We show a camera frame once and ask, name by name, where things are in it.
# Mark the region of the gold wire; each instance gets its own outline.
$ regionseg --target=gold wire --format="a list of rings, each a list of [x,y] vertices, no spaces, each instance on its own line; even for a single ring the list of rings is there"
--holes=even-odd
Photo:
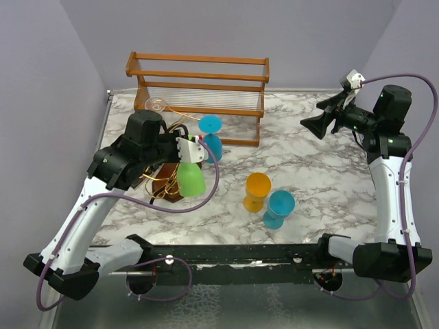
[[[187,120],[187,118],[190,118],[190,119],[193,119],[193,120],[196,120],[196,121],[200,120],[198,118],[191,117],[188,114],[181,113],[181,112],[173,110],[171,108],[171,106],[169,106],[169,104],[164,99],[157,98],[154,102],[157,102],[157,101],[162,101],[165,104],[165,106],[171,112],[174,112],[174,113],[179,114],[181,116],[177,121],[175,121],[174,123],[172,123],[169,126],[169,132],[173,132],[178,127],[178,125],[183,124]],[[145,190],[146,190],[146,192],[148,193],[148,195],[150,197],[153,197],[154,199],[163,199],[166,195],[176,195],[176,194],[179,194],[179,192],[180,192],[180,182],[177,180],[177,168],[178,168],[178,166],[179,166],[179,164],[176,165],[174,171],[172,172],[172,174],[168,178],[154,178],[154,177],[151,177],[150,175],[147,175],[146,173],[144,173],[142,175],[142,177],[147,179],[146,182],[145,182]],[[162,182],[162,181],[166,180],[166,183],[164,185],[165,188],[163,189],[163,191],[161,191],[159,193],[157,193],[157,192],[150,193],[150,190],[147,187],[147,184],[150,182],[150,180],[153,180],[155,182]],[[176,192],[171,192],[171,190],[173,189],[173,187],[175,187],[176,184],[177,184],[177,191]]]

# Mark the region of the orange cup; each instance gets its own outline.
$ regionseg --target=orange cup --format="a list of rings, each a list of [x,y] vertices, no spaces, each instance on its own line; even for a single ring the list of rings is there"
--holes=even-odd
[[[258,212],[263,208],[263,200],[266,199],[272,183],[270,178],[264,173],[252,173],[246,181],[246,197],[244,198],[244,208],[249,212]]]

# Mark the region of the gray floor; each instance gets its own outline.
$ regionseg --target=gray floor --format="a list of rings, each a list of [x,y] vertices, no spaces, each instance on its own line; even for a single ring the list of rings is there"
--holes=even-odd
[[[372,280],[344,275],[345,294],[366,295]],[[155,297],[169,297],[180,287],[156,287]],[[402,284],[394,284],[403,293]],[[192,288],[177,302],[138,302],[128,297],[125,276],[103,278],[80,302],[67,300],[57,310],[53,328],[421,328],[413,302],[381,294],[367,302],[347,302],[320,292],[314,285],[259,284]]]

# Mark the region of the metal wire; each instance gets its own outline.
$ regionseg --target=metal wire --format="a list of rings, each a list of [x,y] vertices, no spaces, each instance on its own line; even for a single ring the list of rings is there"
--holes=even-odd
[[[261,110],[261,93],[234,90],[148,87],[151,97],[163,98],[172,106]]]
[[[182,125],[188,118],[199,121],[200,119],[198,118],[194,118],[191,117],[188,114],[185,113],[181,113],[178,111],[173,110],[169,104],[162,98],[160,97],[153,97],[153,98],[149,98],[146,102],[145,102],[145,108],[148,110],[152,110],[152,111],[157,111],[157,112],[162,112],[164,109],[168,108],[171,112],[174,112],[176,114],[180,115],[180,118],[175,121],[174,123],[172,123],[169,126],[169,132],[173,132],[175,129],[177,129],[180,125]],[[152,198],[152,199],[163,199],[166,195],[177,195],[180,192],[180,183],[177,180],[177,169],[178,169],[179,164],[176,165],[174,171],[172,172],[172,174],[167,177],[167,178],[154,178],[146,173],[144,173],[142,175],[143,178],[146,178],[146,182],[145,182],[145,190],[146,193],[148,193],[148,195]],[[166,181],[166,183],[164,184],[164,189],[158,189],[155,193],[150,193],[150,190],[148,189],[148,183],[150,182],[150,180],[155,181],[155,182],[163,182]],[[171,192],[171,190],[173,188],[175,188],[177,184],[177,191],[175,192]]]

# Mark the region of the green cup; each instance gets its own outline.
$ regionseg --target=green cup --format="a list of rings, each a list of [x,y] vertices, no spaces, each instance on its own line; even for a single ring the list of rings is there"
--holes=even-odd
[[[180,162],[177,169],[182,197],[196,197],[206,192],[203,172],[196,163]]]

